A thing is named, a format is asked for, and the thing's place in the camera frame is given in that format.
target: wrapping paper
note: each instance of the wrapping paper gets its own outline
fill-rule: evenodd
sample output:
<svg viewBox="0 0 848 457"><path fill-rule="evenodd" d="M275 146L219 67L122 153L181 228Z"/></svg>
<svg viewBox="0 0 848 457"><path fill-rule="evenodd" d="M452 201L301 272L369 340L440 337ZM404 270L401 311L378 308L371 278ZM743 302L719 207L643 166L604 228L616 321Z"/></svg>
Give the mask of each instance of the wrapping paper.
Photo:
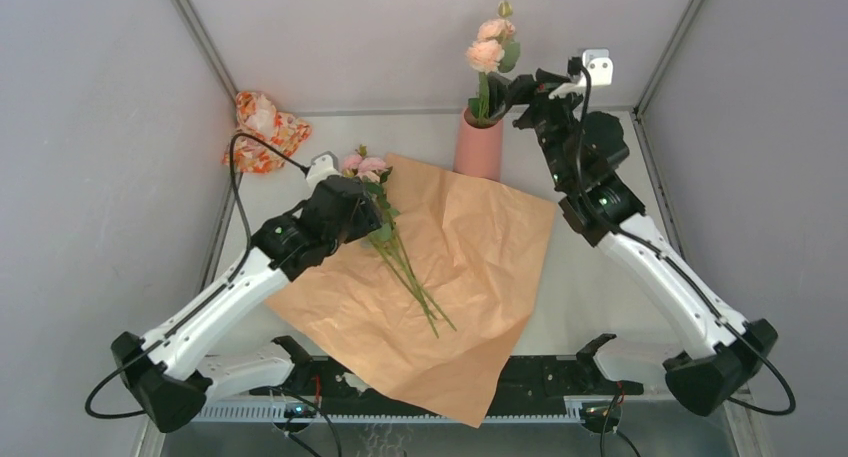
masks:
<svg viewBox="0 0 848 457"><path fill-rule="evenodd" d="M556 206L397 155L386 185L413 269L456 324L430 329L379 254L342 246L266 304L387 397L477 427L533 312Z"/></svg>
<svg viewBox="0 0 848 457"><path fill-rule="evenodd" d="M277 108L261 92L239 92L236 95L236 132L250 134L282 152L286 157L312 134L312 125ZM239 139L233 149L236 168L241 172L266 173L285 165L282 157L250 139ZM229 152L222 162L229 165Z"/></svg>

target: robotic arm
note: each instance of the robotic arm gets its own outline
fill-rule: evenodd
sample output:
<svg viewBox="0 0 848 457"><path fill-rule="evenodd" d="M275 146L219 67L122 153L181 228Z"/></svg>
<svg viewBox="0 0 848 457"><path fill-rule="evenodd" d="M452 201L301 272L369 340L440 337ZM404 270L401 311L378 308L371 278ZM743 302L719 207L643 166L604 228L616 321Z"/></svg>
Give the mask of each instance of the robotic arm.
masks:
<svg viewBox="0 0 848 457"><path fill-rule="evenodd" d="M559 205L570 227L624 268L671 324L674 345L626 342L604 334L580 353L601 377L667 386L693 413L709 415L760 369L777 340L766 320L749 322L721 300L671 248L645 206L618 178L629 155L618 119L601 112L578 121L578 92L612 81L604 49L587 50L569 62L567 76L538 70L535 78L506 81L490 74L490 99L498 115L513 105L526 111L513 122L533 128L554 181L565 193Z"/></svg>
<svg viewBox="0 0 848 457"><path fill-rule="evenodd" d="M247 355L206 355L269 295L380 227L363 184L338 175L332 156L313 161L306 181L312 196L265 222L246 253L182 310L141 338L124 332L112 342L124 385L162 432L190 422L206 402L281 385L309 359L290 337Z"/></svg>

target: pink vase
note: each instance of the pink vase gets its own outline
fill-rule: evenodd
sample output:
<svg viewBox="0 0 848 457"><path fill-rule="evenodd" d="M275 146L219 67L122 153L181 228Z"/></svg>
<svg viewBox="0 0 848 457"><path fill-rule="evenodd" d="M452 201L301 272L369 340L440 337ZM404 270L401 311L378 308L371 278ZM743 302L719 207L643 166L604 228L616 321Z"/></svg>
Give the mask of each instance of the pink vase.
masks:
<svg viewBox="0 0 848 457"><path fill-rule="evenodd" d="M485 129L469 124L474 120L468 108L459 119L453 171L472 177L499 181L503 150L503 120Z"/></svg>

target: gray wall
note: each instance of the gray wall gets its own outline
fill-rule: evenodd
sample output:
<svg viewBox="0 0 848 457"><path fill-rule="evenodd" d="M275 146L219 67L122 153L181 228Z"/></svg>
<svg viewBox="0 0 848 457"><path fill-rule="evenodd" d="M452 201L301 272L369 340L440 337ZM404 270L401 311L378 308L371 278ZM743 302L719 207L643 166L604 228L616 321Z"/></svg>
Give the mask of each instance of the gray wall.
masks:
<svg viewBox="0 0 848 457"><path fill-rule="evenodd" d="M290 111L454 108L476 91L465 49L500 0L193 0L233 78ZM510 75L565 71L609 47L633 106L689 0L510 0L522 56Z"/></svg>
<svg viewBox="0 0 848 457"><path fill-rule="evenodd" d="M0 455L127 455L83 401L196 293L231 106L169 0L0 0L0 42Z"/></svg>
<svg viewBox="0 0 848 457"><path fill-rule="evenodd" d="M646 118L687 256L766 317L798 411L780 456L843 455L848 406L845 0L708 0ZM785 405L767 375L761 405Z"/></svg>

